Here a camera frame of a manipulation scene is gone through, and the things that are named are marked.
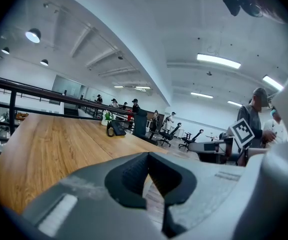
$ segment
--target floor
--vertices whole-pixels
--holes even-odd
[[[166,143],[162,146],[163,149],[168,150],[169,154],[183,159],[199,160],[196,153],[187,151],[184,147],[178,148],[178,144],[184,144],[180,139],[175,137],[170,143],[171,147]],[[149,218],[152,220],[153,224],[161,230],[164,215],[164,198],[161,196],[151,179],[146,183],[145,188],[143,191],[143,198],[147,201]]]

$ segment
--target black office chair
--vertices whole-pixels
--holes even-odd
[[[162,142],[162,146],[164,143],[167,143],[169,146],[171,146],[171,144],[167,141],[171,141],[174,138],[175,132],[182,126],[182,123],[179,122],[177,124],[177,127],[171,132],[169,133],[169,130],[165,130],[162,132],[159,132],[160,135],[162,135],[163,139],[158,139],[158,142]]]
[[[188,151],[188,145],[191,144],[191,143],[194,143],[195,140],[197,139],[197,137],[198,137],[200,134],[202,134],[203,132],[204,132],[204,130],[203,130],[203,129],[200,129],[199,132],[198,132],[198,134],[197,134],[194,138],[192,138],[192,139],[188,139],[187,137],[183,137],[182,140],[185,142],[185,144],[179,144],[179,145],[178,145],[178,148],[180,148],[180,147],[185,147],[185,148],[187,148],[187,151]]]
[[[157,141],[146,137],[147,111],[139,109],[138,113],[134,114],[134,123],[133,135],[157,146]]]

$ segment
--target gray t-shirt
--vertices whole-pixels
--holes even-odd
[[[245,121],[248,123],[251,129],[261,130],[260,119],[258,116],[258,112],[250,105],[243,105],[240,107],[237,115],[237,121],[244,118]],[[256,136],[251,142],[251,148],[261,148],[261,138],[260,136]]]

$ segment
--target wooden table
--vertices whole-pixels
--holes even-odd
[[[167,153],[129,133],[108,137],[100,121],[30,114],[0,156],[0,203],[21,213],[77,169],[147,151]]]

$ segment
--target black device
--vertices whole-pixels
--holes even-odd
[[[110,128],[113,128],[113,134],[109,134]],[[107,124],[106,133],[109,137],[113,137],[115,135],[116,136],[126,135],[126,132],[124,131],[123,127],[118,122],[113,122],[113,121]]]
[[[242,9],[252,17],[263,17],[260,7],[252,0],[223,0],[223,2],[233,16],[237,16],[242,7]]]

